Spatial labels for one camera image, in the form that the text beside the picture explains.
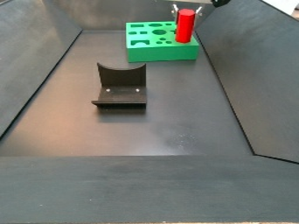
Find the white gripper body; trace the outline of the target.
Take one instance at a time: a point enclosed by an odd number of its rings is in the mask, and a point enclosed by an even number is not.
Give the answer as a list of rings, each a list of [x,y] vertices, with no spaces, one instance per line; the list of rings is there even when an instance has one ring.
[[[165,0],[165,1],[174,1],[193,4],[213,4],[217,8],[220,8],[226,4],[229,4],[232,0]]]

